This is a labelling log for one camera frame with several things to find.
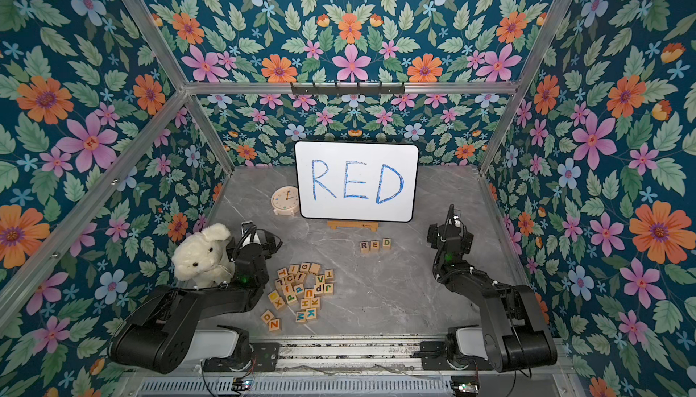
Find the wooden block purple R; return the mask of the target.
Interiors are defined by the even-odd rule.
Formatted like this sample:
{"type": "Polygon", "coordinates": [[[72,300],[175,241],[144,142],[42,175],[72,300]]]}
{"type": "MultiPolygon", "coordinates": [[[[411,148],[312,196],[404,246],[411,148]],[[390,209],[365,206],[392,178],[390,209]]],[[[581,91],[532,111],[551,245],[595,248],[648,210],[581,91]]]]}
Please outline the wooden block purple R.
{"type": "Polygon", "coordinates": [[[362,254],[366,255],[371,252],[371,242],[370,241],[363,241],[360,243],[360,251],[362,254]]]}

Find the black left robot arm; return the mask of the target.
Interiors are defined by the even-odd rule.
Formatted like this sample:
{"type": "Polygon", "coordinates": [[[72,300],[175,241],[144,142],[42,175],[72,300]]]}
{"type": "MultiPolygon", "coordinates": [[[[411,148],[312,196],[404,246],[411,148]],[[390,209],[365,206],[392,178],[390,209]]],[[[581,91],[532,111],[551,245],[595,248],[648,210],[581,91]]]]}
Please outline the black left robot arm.
{"type": "Polygon", "coordinates": [[[252,364],[248,331],[235,326],[202,329],[218,315],[252,311],[270,281],[266,263],[283,245],[253,222],[235,239],[221,223],[203,228],[177,246],[171,262],[184,286],[157,286],[120,325],[108,347],[117,364],[172,373],[181,364],[219,361],[234,371],[252,364]]]}

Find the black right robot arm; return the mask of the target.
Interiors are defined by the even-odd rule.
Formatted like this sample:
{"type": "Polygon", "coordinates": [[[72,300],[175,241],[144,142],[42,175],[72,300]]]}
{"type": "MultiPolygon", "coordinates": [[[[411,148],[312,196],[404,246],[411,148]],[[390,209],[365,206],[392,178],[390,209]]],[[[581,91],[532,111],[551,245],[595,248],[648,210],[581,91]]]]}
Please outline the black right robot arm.
{"type": "Polygon", "coordinates": [[[454,205],[445,221],[432,224],[427,233],[427,242],[436,250],[436,282],[469,299],[480,312],[478,326],[448,331],[443,349],[447,362],[460,367],[483,360],[498,373],[556,364],[558,350],[535,293],[527,285],[500,282],[469,263],[473,239],[454,205]]]}

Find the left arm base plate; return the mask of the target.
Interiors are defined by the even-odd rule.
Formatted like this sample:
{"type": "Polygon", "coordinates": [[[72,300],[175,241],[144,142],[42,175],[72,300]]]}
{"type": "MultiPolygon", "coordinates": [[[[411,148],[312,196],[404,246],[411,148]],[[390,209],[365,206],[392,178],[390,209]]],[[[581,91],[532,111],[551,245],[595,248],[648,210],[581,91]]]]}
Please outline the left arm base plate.
{"type": "Polygon", "coordinates": [[[280,344],[275,342],[244,343],[240,362],[245,373],[271,373],[277,368],[280,344]]]}

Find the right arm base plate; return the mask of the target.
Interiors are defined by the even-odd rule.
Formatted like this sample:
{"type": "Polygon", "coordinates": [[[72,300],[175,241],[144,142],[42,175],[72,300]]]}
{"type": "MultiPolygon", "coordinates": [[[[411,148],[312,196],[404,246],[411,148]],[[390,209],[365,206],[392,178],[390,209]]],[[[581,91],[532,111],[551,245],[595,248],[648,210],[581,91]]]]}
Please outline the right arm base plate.
{"type": "Polygon", "coordinates": [[[445,341],[422,341],[413,356],[420,359],[424,371],[455,371],[467,366],[457,360],[452,344],[445,341]]]}

